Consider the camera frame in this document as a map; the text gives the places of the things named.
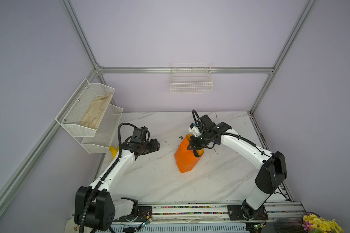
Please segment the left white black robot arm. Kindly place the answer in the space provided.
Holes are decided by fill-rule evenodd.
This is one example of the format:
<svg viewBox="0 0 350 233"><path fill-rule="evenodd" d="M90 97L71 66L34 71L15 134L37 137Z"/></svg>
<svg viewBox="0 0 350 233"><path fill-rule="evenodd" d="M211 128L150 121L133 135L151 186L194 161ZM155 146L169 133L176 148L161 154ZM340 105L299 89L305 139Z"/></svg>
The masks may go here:
<svg viewBox="0 0 350 233"><path fill-rule="evenodd" d="M76 192L74 222L81 233L85 228L91 228L92 232L105 232L119 218L135 220L138 217L138 201L127 197L114 200L112 191L137 158L159 151L160 143L150 137L147 127L138 128L133 124L131 127L133 134L125 141L122 141L121 134L118 133L118 152L102 175Z"/></svg>

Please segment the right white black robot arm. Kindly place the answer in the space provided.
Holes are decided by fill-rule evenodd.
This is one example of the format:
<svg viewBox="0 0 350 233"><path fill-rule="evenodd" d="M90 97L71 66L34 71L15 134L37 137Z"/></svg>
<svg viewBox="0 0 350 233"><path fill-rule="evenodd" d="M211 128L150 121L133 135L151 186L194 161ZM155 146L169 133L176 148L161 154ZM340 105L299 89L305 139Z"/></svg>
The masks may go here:
<svg viewBox="0 0 350 233"><path fill-rule="evenodd" d="M246 220L256 218L263 212L264 203L287 178L285 156L279 151L273 153L259 147L224 122L215 124L208 115L200 117L193 110L192 117L194 123L189 127L191 137L187 150L213 149L222 144L246 158L258 170L255 186L240 211Z"/></svg>

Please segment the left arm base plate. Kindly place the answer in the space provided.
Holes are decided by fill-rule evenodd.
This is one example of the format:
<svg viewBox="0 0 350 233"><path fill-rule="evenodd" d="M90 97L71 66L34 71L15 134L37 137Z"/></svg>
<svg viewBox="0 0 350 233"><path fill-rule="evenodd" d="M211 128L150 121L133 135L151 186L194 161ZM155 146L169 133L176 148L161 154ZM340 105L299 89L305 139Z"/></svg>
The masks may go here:
<svg viewBox="0 0 350 233"><path fill-rule="evenodd" d="M152 211L152 206L139 206L137 215L135 217L123 216L114 220L113 222L144 222L145 220L147 220L147 217L152 215Z"/></svg>

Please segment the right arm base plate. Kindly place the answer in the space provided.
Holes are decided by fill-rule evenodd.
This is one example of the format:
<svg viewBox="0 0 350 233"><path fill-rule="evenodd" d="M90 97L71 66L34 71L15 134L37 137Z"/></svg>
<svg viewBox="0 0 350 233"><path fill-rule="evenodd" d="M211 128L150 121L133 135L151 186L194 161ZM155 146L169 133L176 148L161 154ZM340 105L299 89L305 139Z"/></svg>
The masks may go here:
<svg viewBox="0 0 350 233"><path fill-rule="evenodd" d="M261 205L257 210L251 209L249 205L245 204L228 205L227 212L230 220L268 220L264 205Z"/></svg>

